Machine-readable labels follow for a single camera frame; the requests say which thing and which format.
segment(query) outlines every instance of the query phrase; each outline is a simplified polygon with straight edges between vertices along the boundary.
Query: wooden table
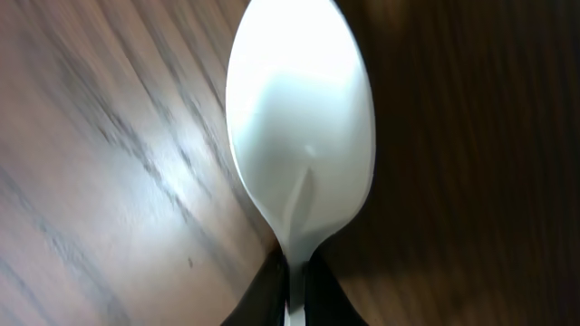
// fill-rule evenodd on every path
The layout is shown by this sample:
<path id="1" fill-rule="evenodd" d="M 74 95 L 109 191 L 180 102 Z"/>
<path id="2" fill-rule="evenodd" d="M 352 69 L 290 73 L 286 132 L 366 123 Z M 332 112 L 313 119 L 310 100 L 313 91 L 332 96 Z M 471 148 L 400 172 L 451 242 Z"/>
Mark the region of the wooden table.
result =
<path id="1" fill-rule="evenodd" d="M 323 247 L 371 325 L 580 323 L 580 4 L 338 2 L 377 119 Z M 217 325 L 276 245 L 227 146 L 247 0 L 0 2 L 0 325 Z"/>

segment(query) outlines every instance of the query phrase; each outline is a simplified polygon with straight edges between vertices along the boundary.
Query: spoon neck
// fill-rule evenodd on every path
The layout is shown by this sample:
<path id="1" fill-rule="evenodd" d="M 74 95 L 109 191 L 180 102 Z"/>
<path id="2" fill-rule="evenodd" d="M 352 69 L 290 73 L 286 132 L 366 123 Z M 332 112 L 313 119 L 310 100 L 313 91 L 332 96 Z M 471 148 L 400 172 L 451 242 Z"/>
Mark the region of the spoon neck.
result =
<path id="1" fill-rule="evenodd" d="M 290 326 L 306 325 L 305 315 L 305 267 L 306 262 L 288 262 L 288 304 L 286 323 Z"/>

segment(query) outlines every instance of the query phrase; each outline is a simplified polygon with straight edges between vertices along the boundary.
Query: spoon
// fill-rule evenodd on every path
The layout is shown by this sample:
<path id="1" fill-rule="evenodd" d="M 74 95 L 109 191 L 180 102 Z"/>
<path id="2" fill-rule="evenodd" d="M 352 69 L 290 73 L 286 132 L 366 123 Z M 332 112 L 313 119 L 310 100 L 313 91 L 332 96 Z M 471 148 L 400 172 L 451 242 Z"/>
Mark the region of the spoon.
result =
<path id="1" fill-rule="evenodd" d="M 371 87 L 332 0 L 253 0 L 227 71 L 237 173 L 290 270 L 288 321 L 305 324 L 302 268 L 361 209 L 372 182 Z"/>

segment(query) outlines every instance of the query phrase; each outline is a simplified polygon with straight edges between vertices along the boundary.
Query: wood grain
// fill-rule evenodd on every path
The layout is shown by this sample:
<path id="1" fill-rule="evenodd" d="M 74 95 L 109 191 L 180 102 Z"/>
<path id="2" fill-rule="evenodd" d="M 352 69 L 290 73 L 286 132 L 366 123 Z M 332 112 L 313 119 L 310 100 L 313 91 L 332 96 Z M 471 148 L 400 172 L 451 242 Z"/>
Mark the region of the wood grain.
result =
<path id="1" fill-rule="evenodd" d="M 369 200 L 323 245 L 371 325 L 580 324 L 580 5 L 337 1 Z M 0 325 L 217 325 L 276 240 L 227 146 L 247 0 L 0 2 Z"/>

